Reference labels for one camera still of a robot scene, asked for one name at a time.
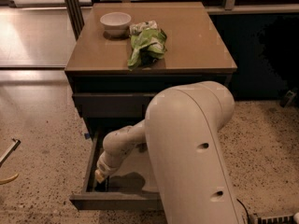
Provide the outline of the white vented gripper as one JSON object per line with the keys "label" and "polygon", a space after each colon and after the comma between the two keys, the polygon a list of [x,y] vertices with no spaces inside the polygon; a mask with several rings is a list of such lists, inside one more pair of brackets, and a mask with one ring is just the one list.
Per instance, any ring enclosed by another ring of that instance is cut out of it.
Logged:
{"label": "white vented gripper", "polygon": [[95,179],[98,183],[103,183],[107,179],[106,175],[112,175],[120,168],[121,159],[107,152],[103,152],[96,166],[98,170],[94,171]]}

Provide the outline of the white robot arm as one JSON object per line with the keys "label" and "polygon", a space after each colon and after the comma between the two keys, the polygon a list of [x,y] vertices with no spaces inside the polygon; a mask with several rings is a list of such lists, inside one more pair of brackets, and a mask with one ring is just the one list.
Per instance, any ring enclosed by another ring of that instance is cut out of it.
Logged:
{"label": "white robot arm", "polygon": [[159,92],[144,120],[105,136],[96,180],[145,143],[168,224],[245,224],[218,137],[234,109],[233,95],[214,81]]}

